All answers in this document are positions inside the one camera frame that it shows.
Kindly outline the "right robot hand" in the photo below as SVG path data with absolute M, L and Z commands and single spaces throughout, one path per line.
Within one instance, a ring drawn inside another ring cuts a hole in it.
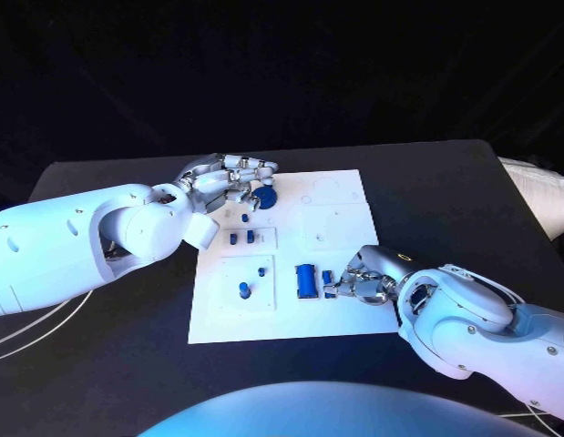
M 323 284 L 323 292 L 379 306 L 396 300 L 403 284 L 419 270 L 422 265 L 396 250 L 363 245 L 338 279 Z

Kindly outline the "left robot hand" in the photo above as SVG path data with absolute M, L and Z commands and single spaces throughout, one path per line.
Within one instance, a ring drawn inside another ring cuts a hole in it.
M 252 193 L 251 182 L 269 187 L 276 170 L 272 161 L 217 153 L 191 161 L 173 184 L 186 193 L 193 210 L 202 214 L 212 213 L 227 201 L 246 204 L 255 211 L 262 209 L 262 200 Z

